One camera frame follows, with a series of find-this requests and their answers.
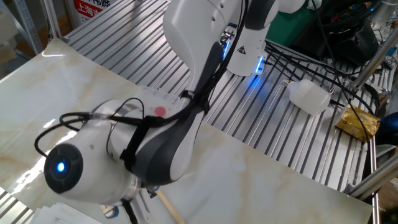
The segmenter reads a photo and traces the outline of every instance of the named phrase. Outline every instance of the white bottle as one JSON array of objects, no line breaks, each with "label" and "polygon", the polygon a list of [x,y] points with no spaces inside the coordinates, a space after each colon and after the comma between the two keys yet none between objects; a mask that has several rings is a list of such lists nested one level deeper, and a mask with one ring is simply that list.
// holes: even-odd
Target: white bottle
[{"label": "white bottle", "polygon": [[291,102],[310,115],[320,115],[329,105],[330,94],[310,80],[284,80],[284,84],[290,91]]}]

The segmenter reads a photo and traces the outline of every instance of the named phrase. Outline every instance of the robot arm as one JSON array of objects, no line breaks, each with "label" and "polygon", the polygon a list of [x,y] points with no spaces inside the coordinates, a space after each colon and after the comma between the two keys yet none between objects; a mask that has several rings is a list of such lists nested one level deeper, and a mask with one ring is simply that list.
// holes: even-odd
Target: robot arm
[{"label": "robot arm", "polygon": [[[261,2],[267,1],[253,0],[252,5],[258,7]],[[186,88],[189,93],[198,93],[222,62],[220,37],[239,3],[240,0],[173,0],[169,4],[164,33],[190,69]],[[270,23],[268,17],[254,18],[260,23],[256,29],[264,30]],[[182,98],[177,108],[182,110],[190,100]],[[120,108],[121,104],[119,100],[109,100],[93,112],[127,118],[142,116],[140,104],[131,101]],[[45,179],[54,192],[75,200],[103,205],[131,200],[142,186],[170,184],[181,178],[204,115],[202,105],[194,105],[190,114],[156,128],[110,119],[88,120],[75,137],[50,152]]]}]

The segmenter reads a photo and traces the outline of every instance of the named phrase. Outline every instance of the black wire bundle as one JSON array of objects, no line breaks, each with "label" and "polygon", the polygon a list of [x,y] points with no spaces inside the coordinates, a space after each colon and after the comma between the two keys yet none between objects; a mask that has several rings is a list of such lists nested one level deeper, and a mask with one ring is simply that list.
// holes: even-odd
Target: black wire bundle
[{"label": "black wire bundle", "polygon": [[[335,58],[333,57],[333,53],[332,53],[331,48],[330,48],[329,43],[328,43],[328,39],[326,38],[325,32],[323,31],[322,21],[321,21],[321,18],[320,18],[320,16],[319,16],[319,13],[318,13],[317,10],[315,10],[315,13],[316,13],[316,15],[317,15],[318,23],[319,23],[320,30],[321,30],[322,37],[323,37],[323,41],[325,41],[326,48],[327,48],[327,50],[328,50],[328,53],[330,54],[331,61],[332,61],[332,63],[333,63],[333,69],[334,69],[335,75],[336,75],[336,77],[337,77],[337,73],[338,73],[338,72],[337,72],[337,68],[336,68]],[[340,86],[341,86],[341,92],[343,93],[343,95],[344,95],[344,97],[346,98],[346,100],[347,100],[349,106],[350,106],[351,109],[353,110],[353,112],[354,112],[355,116],[357,117],[359,123],[361,123],[361,126],[362,126],[362,128],[363,128],[363,131],[364,131],[364,133],[365,133],[366,142],[367,142],[367,145],[368,145],[368,153],[367,153],[367,155],[366,155],[366,160],[367,160],[367,161],[370,161],[371,145],[370,145],[370,142],[369,142],[368,132],[366,131],[365,125],[364,125],[363,122],[361,121],[361,118],[359,118],[359,115],[358,115],[357,112],[354,110],[354,107],[353,107],[353,105],[351,104],[351,100],[348,98],[348,96],[347,96],[347,94],[346,94],[346,92],[350,93],[350,91],[346,91],[346,88],[343,88],[343,85],[341,84],[339,77],[337,77],[337,80],[338,80],[338,83],[339,83]],[[369,166],[364,168],[364,175],[363,175],[363,178],[366,178],[366,176],[369,175],[369,169],[370,169]]]},{"label": "black wire bundle", "polygon": [[[291,71],[291,69],[289,69],[286,65],[284,65],[282,62],[280,62],[277,57],[272,53],[272,52],[276,52],[277,54],[281,55],[283,58],[285,58],[288,62],[294,64],[296,67],[301,68],[302,70],[305,70],[307,72],[310,72],[318,77],[324,78],[326,81],[338,86],[339,88],[341,88],[343,91],[349,93],[351,96],[353,96],[354,98],[356,98],[357,100],[359,100],[359,102],[361,102],[366,109],[368,109],[369,113],[374,115],[374,111],[372,110],[372,108],[361,98],[359,97],[357,94],[353,93],[351,90],[349,90],[347,87],[345,87],[344,85],[342,85],[339,82],[336,82],[334,80],[332,80],[331,78],[326,77],[325,75],[322,75],[321,73],[318,73],[310,68],[307,68],[306,66],[296,62],[295,60],[293,60],[289,55],[283,54],[280,50],[278,50],[276,47],[274,47],[272,44],[267,43],[267,47],[266,47],[266,52],[273,57],[274,59],[277,60],[277,63],[282,66],[285,70],[287,70],[289,73],[291,73],[296,79],[301,80],[301,78],[296,75],[293,71]],[[335,104],[335,105],[339,105],[342,106],[342,104],[331,100],[331,103]]]}]

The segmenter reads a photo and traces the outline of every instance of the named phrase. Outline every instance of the white container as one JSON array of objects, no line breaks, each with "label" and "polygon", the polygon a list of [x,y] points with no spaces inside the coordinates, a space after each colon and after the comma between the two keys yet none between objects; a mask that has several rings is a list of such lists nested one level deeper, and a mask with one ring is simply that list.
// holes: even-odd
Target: white container
[{"label": "white container", "polygon": [[293,82],[285,80],[290,100],[312,116],[320,115],[330,102],[330,94],[310,80]]},{"label": "white container", "polygon": [[293,13],[299,10],[305,3],[305,0],[279,0],[279,12]]}]

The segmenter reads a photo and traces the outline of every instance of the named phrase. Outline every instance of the metal pole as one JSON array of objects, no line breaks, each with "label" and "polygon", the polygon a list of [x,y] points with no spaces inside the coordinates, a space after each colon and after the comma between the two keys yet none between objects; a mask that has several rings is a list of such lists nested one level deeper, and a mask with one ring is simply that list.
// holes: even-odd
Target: metal pole
[{"label": "metal pole", "polygon": [[57,15],[55,13],[54,5],[52,4],[52,0],[40,0],[42,4],[42,8],[44,11],[44,16],[49,24],[48,28],[52,35],[52,37],[58,37],[62,39],[60,26],[58,24]]},{"label": "metal pole", "polygon": [[369,61],[365,69],[359,74],[358,78],[351,84],[351,89],[360,90],[370,76],[376,71],[381,62],[386,58],[387,51],[393,47],[398,40],[398,27],[392,31],[385,43],[380,47],[375,56]]},{"label": "metal pole", "polygon": [[69,26],[70,26],[70,28],[72,28],[72,30],[74,30],[76,27],[73,23],[72,11],[70,10],[69,1],[63,0],[63,6],[65,8],[65,14],[67,15]]},{"label": "metal pole", "polygon": [[6,4],[2,0],[0,0],[0,7],[4,8],[5,10],[11,13],[19,33],[23,36],[23,38],[26,40],[29,46],[32,47],[35,54],[40,53],[41,51],[43,51],[42,43],[39,39],[39,35],[37,34],[36,28],[33,24],[32,17],[30,16],[29,11],[27,10],[25,1],[14,1],[14,4],[17,8],[19,16],[21,17],[21,21],[23,22],[25,28],[23,28],[19,24],[18,20],[14,17],[14,15],[12,15],[12,12],[8,9]]},{"label": "metal pole", "polygon": [[349,195],[364,200],[398,175],[398,154],[383,163],[371,175],[355,186]]}]

